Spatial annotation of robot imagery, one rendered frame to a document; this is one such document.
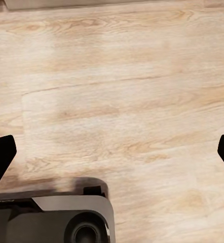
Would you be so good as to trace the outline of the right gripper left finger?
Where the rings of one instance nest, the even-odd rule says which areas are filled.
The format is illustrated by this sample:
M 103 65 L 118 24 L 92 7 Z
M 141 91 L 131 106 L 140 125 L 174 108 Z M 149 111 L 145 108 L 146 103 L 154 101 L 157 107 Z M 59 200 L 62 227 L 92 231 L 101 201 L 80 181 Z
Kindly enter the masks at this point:
M 17 154 L 13 135 L 0 137 L 0 180 Z

